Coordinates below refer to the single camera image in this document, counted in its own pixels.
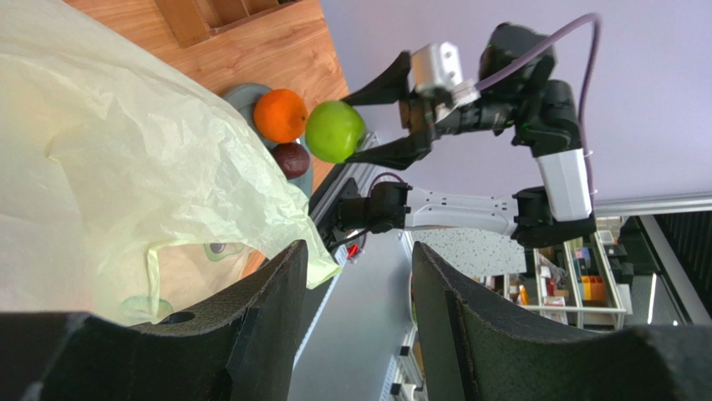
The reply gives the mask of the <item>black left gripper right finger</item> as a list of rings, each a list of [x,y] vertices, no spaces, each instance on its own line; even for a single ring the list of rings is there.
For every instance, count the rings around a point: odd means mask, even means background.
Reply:
[[[412,252],[417,325],[432,400],[708,400],[708,326],[595,333],[541,317]]]

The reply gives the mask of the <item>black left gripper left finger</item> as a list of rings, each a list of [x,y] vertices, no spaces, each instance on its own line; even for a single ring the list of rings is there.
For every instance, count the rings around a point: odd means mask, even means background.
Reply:
[[[156,324],[87,312],[4,313],[4,400],[284,400],[298,350],[308,247]]]

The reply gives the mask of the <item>green fake apple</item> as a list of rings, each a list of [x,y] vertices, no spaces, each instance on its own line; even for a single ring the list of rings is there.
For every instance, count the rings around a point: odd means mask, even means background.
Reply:
[[[367,126],[359,112],[340,100],[317,105],[309,115],[305,139],[318,159],[341,164],[363,143]]]

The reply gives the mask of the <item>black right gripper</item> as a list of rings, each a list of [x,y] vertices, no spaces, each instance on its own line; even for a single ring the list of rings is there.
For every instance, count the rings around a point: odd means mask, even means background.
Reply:
[[[345,164],[370,164],[392,170],[406,170],[431,152],[432,140],[462,131],[460,113],[442,109],[431,98],[411,93],[410,52],[403,51],[371,82],[341,100],[350,106],[394,104],[406,137],[350,155]]]

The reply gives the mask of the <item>dark red fake plum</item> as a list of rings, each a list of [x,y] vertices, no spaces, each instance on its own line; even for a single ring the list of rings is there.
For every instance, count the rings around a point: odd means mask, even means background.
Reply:
[[[270,150],[272,158],[288,180],[305,175],[311,163],[308,151],[298,143],[284,143]]]

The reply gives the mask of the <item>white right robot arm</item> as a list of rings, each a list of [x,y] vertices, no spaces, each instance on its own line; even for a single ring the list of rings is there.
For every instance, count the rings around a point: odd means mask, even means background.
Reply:
[[[598,55],[601,22],[595,13],[542,34],[511,23],[492,32],[480,58],[477,79],[463,74],[460,51],[451,42],[429,43],[401,53],[377,78],[348,95],[352,106],[397,104],[405,137],[357,151],[349,164],[406,170],[443,138],[511,133],[524,163],[500,150],[486,155],[455,152],[446,168],[460,183],[451,192],[399,180],[377,182],[361,198],[340,201],[343,230],[376,234],[391,230],[471,228],[493,232],[520,246],[542,248],[595,232],[595,194],[584,130],[585,97],[554,79],[556,43],[583,26],[592,29],[585,76]]]

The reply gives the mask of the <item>orange fake orange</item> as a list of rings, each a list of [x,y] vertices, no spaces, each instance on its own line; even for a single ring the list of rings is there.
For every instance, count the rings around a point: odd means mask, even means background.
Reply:
[[[303,134],[308,109],[303,98],[292,90],[274,89],[257,101],[252,119],[262,137],[286,144]]]

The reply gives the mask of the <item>pale yellow plastic bag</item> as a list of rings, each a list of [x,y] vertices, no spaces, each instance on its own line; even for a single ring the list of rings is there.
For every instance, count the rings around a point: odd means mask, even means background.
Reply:
[[[340,273],[257,133],[225,100],[61,1],[1,4],[1,309],[158,322],[236,282],[206,245],[308,245]]]

